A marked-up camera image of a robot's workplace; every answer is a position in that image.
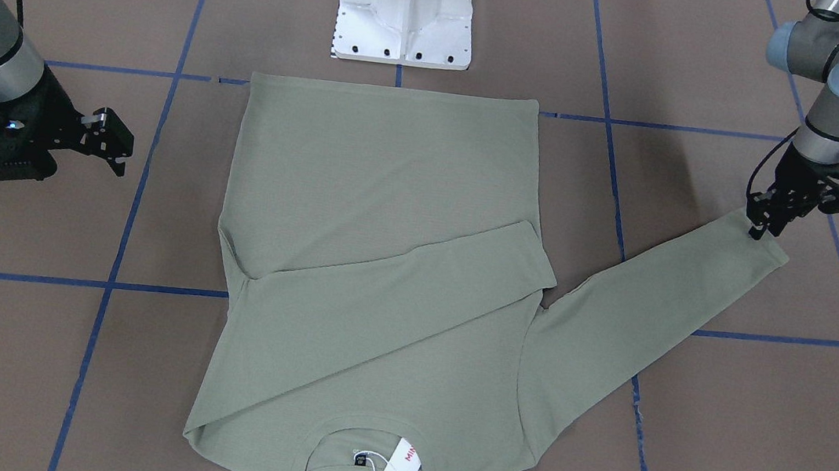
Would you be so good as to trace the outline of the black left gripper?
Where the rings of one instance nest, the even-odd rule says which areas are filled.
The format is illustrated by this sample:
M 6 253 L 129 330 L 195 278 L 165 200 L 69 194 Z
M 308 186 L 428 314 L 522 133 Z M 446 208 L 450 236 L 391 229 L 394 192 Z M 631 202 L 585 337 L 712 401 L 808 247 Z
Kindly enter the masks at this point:
M 774 177 L 767 190 L 748 193 L 746 216 L 752 223 L 751 238 L 761 239 L 767 233 L 777 238 L 786 225 L 813 210 L 839 214 L 839 163 L 808 160 L 788 144 Z

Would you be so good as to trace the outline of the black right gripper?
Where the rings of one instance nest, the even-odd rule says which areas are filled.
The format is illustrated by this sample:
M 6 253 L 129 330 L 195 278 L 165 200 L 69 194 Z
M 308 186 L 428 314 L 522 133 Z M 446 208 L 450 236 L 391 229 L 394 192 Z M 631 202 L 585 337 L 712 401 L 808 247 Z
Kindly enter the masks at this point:
M 57 173 L 53 150 L 106 160 L 126 176 L 134 135 L 112 108 L 83 115 L 71 103 L 51 68 L 22 97 L 0 102 L 0 181 L 43 181 Z

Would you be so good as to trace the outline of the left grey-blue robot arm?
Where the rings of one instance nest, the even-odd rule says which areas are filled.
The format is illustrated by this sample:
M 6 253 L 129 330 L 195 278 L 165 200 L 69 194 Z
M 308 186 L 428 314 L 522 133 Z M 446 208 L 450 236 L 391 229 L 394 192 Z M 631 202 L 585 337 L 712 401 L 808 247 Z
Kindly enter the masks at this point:
M 766 49 L 774 68 L 822 84 L 814 104 L 777 148 L 772 184 L 746 191 L 750 236 L 780 236 L 811 211 L 839 214 L 839 0 L 805 0 L 802 20 L 775 29 Z

